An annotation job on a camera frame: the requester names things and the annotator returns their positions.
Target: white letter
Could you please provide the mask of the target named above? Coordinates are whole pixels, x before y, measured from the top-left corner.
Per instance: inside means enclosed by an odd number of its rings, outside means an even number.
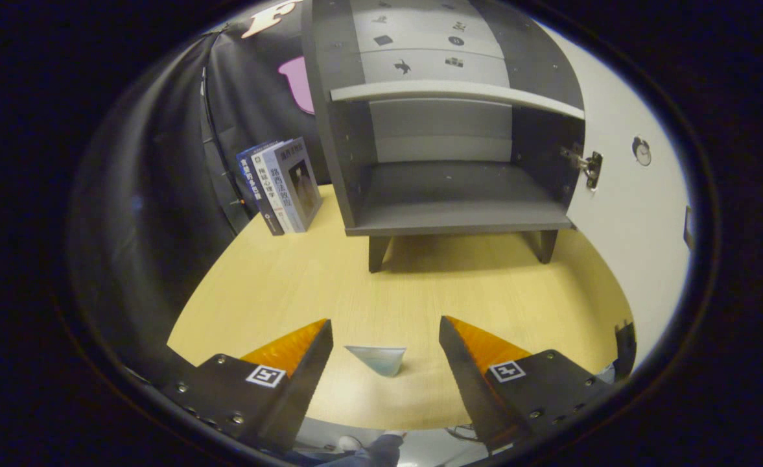
[[[246,30],[246,33],[242,35],[242,38],[249,38],[249,36],[253,36],[261,30],[269,29],[269,27],[280,23],[280,17],[294,10],[295,3],[301,1],[302,0],[286,0],[286,2],[278,3],[262,12],[255,13],[252,17],[253,21],[251,27]]]

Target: pink shape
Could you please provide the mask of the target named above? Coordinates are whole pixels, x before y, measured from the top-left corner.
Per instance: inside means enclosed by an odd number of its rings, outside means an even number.
[[[303,56],[293,58],[280,65],[277,72],[286,75],[289,79],[289,89],[292,90],[292,97],[295,98],[298,107],[307,114],[315,115],[315,109],[312,108],[312,95],[309,91],[309,80],[307,80],[307,63]]]

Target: wooden table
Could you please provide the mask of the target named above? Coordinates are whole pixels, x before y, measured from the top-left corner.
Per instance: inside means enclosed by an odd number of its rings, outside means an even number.
[[[335,346],[307,416],[377,429],[470,423],[438,342],[442,315],[532,353],[555,348],[589,372],[617,357],[615,324],[632,313],[582,234],[562,231],[545,265],[516,233],[394,237],[370,273],[367,239],[346,237],[331,186],[321,194],[307,233],[272,237],[257,216],[234,239],[182,311],[174,351],[195,365],[244,355],[328,317]],[[385,378],[345,345],[408,349]]]

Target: shoe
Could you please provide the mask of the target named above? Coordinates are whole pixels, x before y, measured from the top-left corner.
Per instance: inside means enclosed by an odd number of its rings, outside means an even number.
[[[349,435],[344,435],[343,437],[338,438],[338,447],[342,449],[343,452],[359,450],[363,448],[363,446],[361,446],[361,442],[358,441],[357,438],[349,437]]]
[[[404,429],[388,429],[383,433],[383,435],[396,435],[397,437],[407,437],[407,431],[404,431]]]

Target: gray cabinet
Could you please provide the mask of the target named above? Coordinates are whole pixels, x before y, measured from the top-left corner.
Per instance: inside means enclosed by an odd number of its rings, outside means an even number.
[[[550,258],[585,138],[565,54],[511,6],[306,0],[307,76],[347,235],[544,231]]]

